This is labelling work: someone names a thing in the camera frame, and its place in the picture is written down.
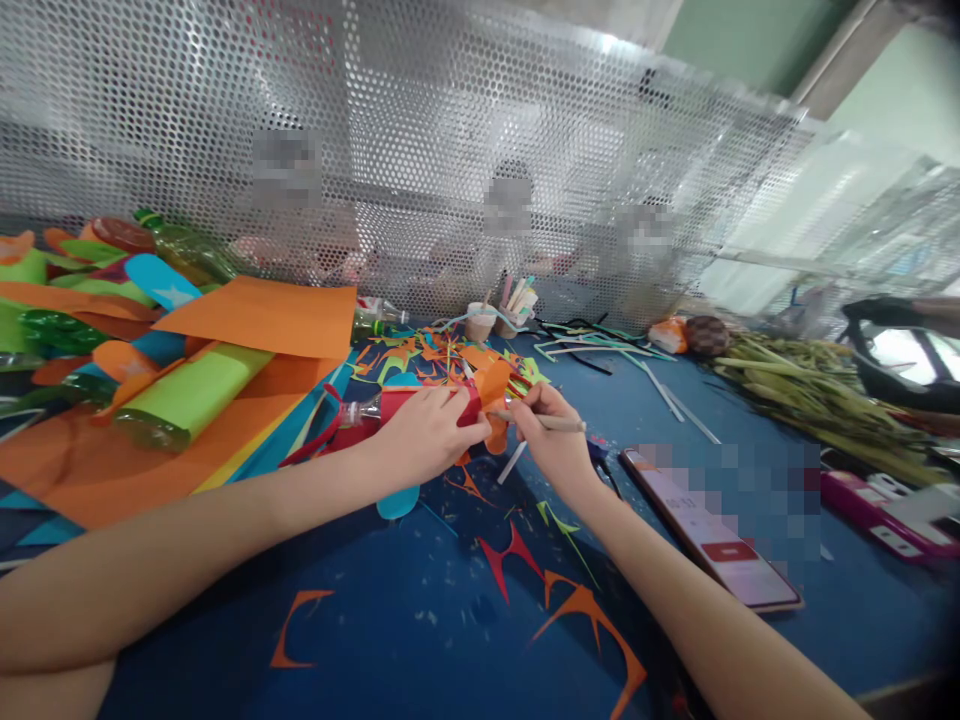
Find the cup of pencils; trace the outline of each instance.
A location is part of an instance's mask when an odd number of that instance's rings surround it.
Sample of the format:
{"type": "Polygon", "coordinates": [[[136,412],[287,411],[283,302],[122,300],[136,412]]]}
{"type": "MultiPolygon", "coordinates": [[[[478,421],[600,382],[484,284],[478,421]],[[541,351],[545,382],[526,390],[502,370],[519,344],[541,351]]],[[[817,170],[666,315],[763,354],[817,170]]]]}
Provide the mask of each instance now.
{"type": "Polygon", "coordinates": [[[507,282],[503,287],[503,298],[500,302],[500,312],[513,324],[513,328],[507,325],[502,318],[497,318],[493,331],[500,337],[510,340],[517,336],[517,330],[533,317],[533,306],[537,303],[537,294],[533,291],[533,281],[536,278],[530,277],[517,283],[511,294],[511,285],[513,278],[507,276],[507,282]]]}

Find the pink phone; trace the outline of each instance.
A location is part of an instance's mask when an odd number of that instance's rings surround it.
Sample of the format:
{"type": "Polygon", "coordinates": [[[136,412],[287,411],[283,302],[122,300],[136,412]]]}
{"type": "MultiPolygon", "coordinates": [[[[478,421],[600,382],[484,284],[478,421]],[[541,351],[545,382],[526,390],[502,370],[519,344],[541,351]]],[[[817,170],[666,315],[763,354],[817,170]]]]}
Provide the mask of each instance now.
{"type": "Polygon", "coordinates": [[[651,496],[693,554],[694,561],[755,612],[803,607],[796,588],[719,518],[655,468],[635,447],[620,461],[637,486],[651,496]]]}

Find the blue table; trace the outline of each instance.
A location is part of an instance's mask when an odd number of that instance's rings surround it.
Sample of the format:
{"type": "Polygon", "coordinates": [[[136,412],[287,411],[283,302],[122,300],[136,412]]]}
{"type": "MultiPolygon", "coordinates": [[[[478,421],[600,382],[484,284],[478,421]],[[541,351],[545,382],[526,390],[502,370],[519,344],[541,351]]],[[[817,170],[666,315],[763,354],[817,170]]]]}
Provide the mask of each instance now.
{"type": "MultiPolygon", "coordinates": [[[[532,354],[531,340],[512,343],[532,354]]],[[[494,339],[501,349],[502,341],[494,339]]],[[[599,353],[591,358],[597,361],[599,353]]],[[[636,443],[656,444],[661,467],[689,467],[694,490],[716,512],[739,517],[742,536],[769,559],[788,561],[806,608],[768,621],[852,695],[902,683],[939,668],[935,652],[951,611],[947,578],[903,565],[824,511],[803,492],[803,468],[817,449],[759,417],[711,385],[717,378],[689,361],[651,361],[658,378],[723,441],[711,445],[668,412],[646,376],[604,354],[605,376],[558,357],[541,370],[562,386],[588,424],[611,446],[609,465],[625,499],[669,537],[647,500],[616,461],[636,443]],[[667,453],[672,460],[667,460],[667,453]],[[835,560],[821,562],[820,542],[835,560]]],[[[348,398],[375,386],[351,382],[348,398]]],[[[670,653],[642,603],[585,528],[574,534],[583,563],[536,503],[579,524],[524,456],[505,484],[494,482],[515,447],[491,458],[474,450],[467,467],[482,501],[450,482],[423,487],[399,522],[372,508],[317,528],[229,574],[121,656],[104,718],[608,717],[625,682],[612,636],[598,653],[582,615],[533,636],[570,594],[544,583],[520,558],[504,562],[509,605],[478,538],[505,550],[516,526],[542,570],[590,588],[649,677],[623,717],[665,717],[672,692],[670,653]],[[300,668],[271,668],[280,630],[301,591],[332,591],[290,618],[286,655],[300,668]]]]}

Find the bottle cap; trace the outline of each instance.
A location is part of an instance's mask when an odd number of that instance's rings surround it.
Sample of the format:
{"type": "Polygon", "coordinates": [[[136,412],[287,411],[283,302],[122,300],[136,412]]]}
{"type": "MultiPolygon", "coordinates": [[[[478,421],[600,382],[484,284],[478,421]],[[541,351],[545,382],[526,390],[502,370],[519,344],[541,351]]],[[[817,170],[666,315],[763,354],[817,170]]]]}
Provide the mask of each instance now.
{"type": "Polygon", "coordinates": [[[98,240],[131,255],[152,253],[157,249],[156,242],[149,232],[117,218],[94,218],[90,221],[90,229],[98,240]]]}

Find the metal mesh panel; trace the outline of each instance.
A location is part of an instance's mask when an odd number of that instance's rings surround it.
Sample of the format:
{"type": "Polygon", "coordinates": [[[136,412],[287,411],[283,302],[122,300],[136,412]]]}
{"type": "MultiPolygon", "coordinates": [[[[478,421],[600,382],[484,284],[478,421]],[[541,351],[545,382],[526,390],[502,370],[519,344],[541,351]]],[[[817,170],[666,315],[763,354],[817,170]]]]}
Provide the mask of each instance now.
{"type": "Polygon", "coordinates": [[[502,5],[2,6],[6,225],[151,206],[243,271],[423,316],[509,271],[542,316],[640,328],[813,136],[784,101],[502,5]]]}

